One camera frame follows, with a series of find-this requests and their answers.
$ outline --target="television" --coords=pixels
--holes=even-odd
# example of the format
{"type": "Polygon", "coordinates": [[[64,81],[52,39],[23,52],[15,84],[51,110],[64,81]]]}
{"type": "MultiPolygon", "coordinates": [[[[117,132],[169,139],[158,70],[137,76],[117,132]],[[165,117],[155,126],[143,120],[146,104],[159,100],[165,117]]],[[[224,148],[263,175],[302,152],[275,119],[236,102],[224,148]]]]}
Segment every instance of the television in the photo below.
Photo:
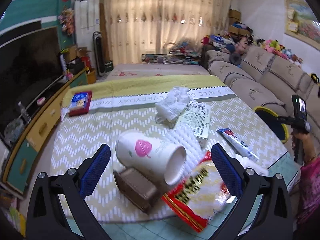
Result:
{"type": "Polygon", "coordinates": [[[26,33],[0,45],[2,136],[7,124],[20,116],[19,101],[33,117],[39,110],[39,107],[34,107],[36,99],[62,78],[59,52],[57,27],[26,33]]]}

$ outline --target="barcode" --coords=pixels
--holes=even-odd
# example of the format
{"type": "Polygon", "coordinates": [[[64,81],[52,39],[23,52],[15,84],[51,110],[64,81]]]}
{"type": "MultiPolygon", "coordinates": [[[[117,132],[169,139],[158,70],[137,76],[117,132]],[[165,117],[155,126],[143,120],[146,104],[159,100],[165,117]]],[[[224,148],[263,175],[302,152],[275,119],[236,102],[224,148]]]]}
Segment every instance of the barcode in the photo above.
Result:
{"type": "Polygon", "coordinates": [[[190,110],[190,106],[191,106],[191,102],[189,102],[186,106],[186,111],[189,111],[190,110]]]}
{"type": "Polygon", "coordinates": [[[195,108],[199,108],[199,109],[202,109],[202,110],[204,110],[204,109],[205,109],[205,106],[198,105],[198,104],[193,104],[193,107],[195,107],[195,108]]]}

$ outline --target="picture frame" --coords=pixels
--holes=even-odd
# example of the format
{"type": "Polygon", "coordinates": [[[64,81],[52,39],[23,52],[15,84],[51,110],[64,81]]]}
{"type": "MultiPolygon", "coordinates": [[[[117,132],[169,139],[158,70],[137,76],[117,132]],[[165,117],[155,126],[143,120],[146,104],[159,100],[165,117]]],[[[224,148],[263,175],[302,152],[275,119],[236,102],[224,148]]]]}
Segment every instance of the picture frame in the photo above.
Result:
{"type": "Polygon", "coordinates": [[[285,34],[320,50],[320,23],[303,0],[285,0],[285,34]]]}

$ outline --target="green plush toy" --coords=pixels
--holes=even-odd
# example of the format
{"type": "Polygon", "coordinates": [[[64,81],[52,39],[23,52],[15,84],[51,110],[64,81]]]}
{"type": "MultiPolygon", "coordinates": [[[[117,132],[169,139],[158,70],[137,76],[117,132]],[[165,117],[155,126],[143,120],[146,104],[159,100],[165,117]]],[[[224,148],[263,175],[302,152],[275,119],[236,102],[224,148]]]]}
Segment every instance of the green plush toy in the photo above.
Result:
{"type": "Polygon", "coordinates": [[[271,41],[269,46],[275,48],[276,50],[281,51],[280,44],[277,40],[271,41]]]}

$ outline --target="curtain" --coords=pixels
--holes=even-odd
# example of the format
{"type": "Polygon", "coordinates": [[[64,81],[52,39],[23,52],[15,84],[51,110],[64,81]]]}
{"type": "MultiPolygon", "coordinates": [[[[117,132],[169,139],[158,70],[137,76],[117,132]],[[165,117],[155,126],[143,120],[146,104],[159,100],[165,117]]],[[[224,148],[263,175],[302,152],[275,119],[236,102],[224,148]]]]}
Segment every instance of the curtain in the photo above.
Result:
{"type": "Polygon", "coordinates": [[[175,43],[200,48],[205,35],[225,29],[231,0],[101,0],[114,65],[141,54],[166,54],[175,43]]]}
{"type": "Polygon", "coordinates": [[[101,0],[113,64],[139,63],[156,53],[159,0],[101,0]]]}
{"type": "Polygon", "coordinates": [[[161,53],[174,43],[189,41],[196,48],[205,35],[225,29],[231,0],[162,0],[161,53]]]}

